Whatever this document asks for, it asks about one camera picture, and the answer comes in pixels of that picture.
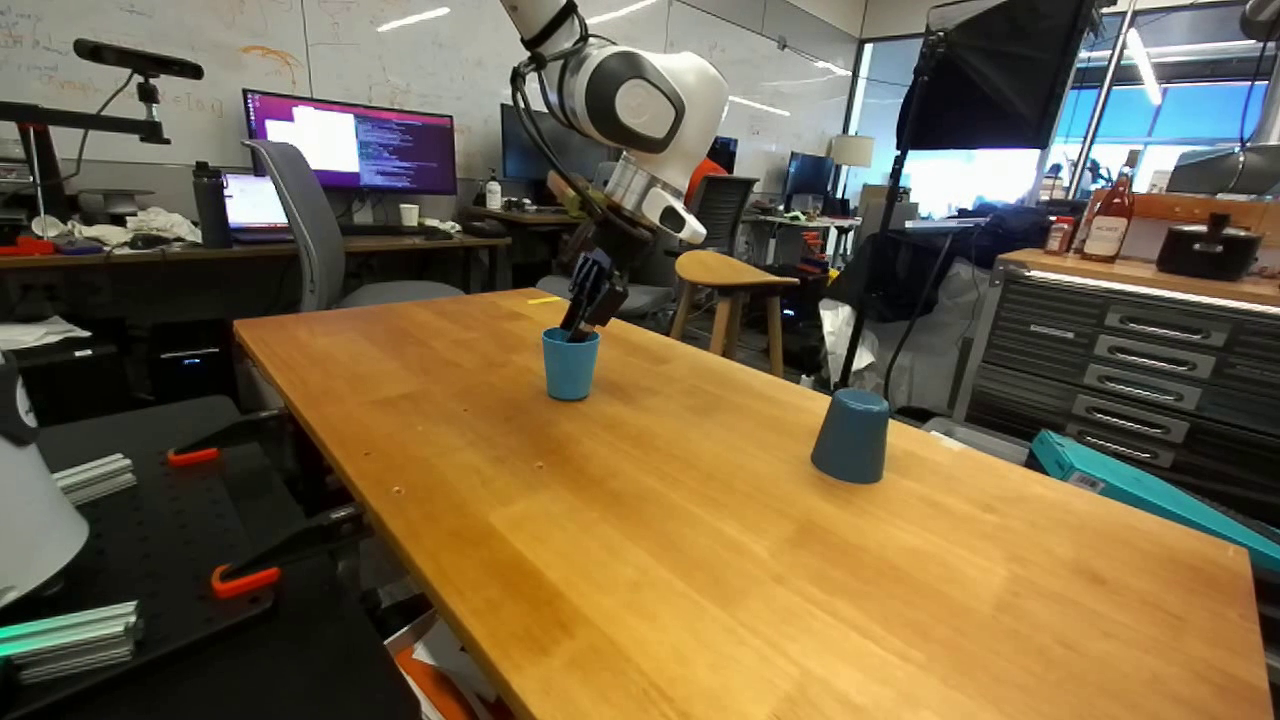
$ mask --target ceiling light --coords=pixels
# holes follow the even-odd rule
[[[414,15],[389,21],[374,33],[394,33],[394,30],[428,24],[428,21],[440,21],[440,15],[447,15],[447,9],[428,9],[428,11],[414,11]]]
[[[754,108],[754,112],[769,112],[769,116],[790,116],[785,108],[771,108],[771,104],[758,104],[758,100],[749,100],[749,98],[727,98],[727,104]]]
[[[1137,30],[1129,30],[1129,47],[1132,47],[1137,73],[1143,75],[1147,100],[1158,104],[1158,100],[1163,100],[1163,90],[1158,90],[1158,80],[1155,80],[1147,45],[1143,45],[1143,36],[1141,36]]]
[[[641,4],[627,4],[627,9],[614,9],[614,11],[589,15],[589,24],[611,24],[619,15],[645,11],[648,4],[656,4],[656,0],[641,0]]]
[[[815,61],[812,67],[825,67],[825,73],[830,73],[830,75],[851,75],[847,67],[829,66],[829,61]]]

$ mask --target drawer handle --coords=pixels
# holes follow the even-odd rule
[[[1184,393],[1163,393],[1163,389],[1147,389],[1147,385],[1132,385],[1132,380],[1116,380],[1116,375],[1100,375],[1096,389],[1118,393],[1118,396],[1141,396],[1151,404],[1181,404]]]
[[[1169,355],[1143,355],[1143,352],[1129,352],[1129,347],[1106,347],[1112,362],[1122,362],[1122,363],[1143,363],[1143,368],[1163,368],[1163,373],[1184,373],[1192,375],[1194,363],[1192,362],[1169,362]]]
[[[1204,330],[1172,330],[1172,323],[1147,323],[1147,319],[1129,319],[1129,318],[1118,319],[1118,330],[1169,335],[1169,342],[1186,342],[1186,345],[1209,345]]]
[[[1075,345],[1075,332],[1065,332],[1065,330],[1048,330],[1048,323],[1027,323],[1033,335],[1053,335],[1053,342],[1066,342]]]
[[[1137,435],[1169,435],[1163,424],[1143,424],[1143,420],[1132,420],[1132,416],[1118,416],[1118,413],[1084,409],[1084,416],[1100,420],[1100,424],[1112,424],[1112,429],[1122,429],[1122,432],[1137,432]]]
[[[1092,448],[1103,448],[1103,454],[1129,456],[1129,460],[1155,463],[1155,454],[1147,454],[1147,448],[1129,448],[1129,446],[1116,446],[1116,439],[1103,439],[1103,435],[1092,435],[1092,432],[1078,432],[1078,439],[1084,439],[1084,446],[1092,446]]]

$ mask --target dark blue cup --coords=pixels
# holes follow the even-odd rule
[[[812,446],[812,463],[851,486],[883,476],[888,401],[859,389],[841,389]]]
[[[547,396],[575,404],[592,396],[601,335],[568,335],[564,330],[542,332],[542,380]]]

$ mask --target person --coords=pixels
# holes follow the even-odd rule
[[[685,187],[685,207],[693,207],[696,204],[696,198],[702,192],[702,181],[708,177],[727,177],[727,170],[732,170],[732,157],[727,157],[727,146],[713,146],[708,149],[708,157],[693,170],[693,177],[687,177],[687,187]]]

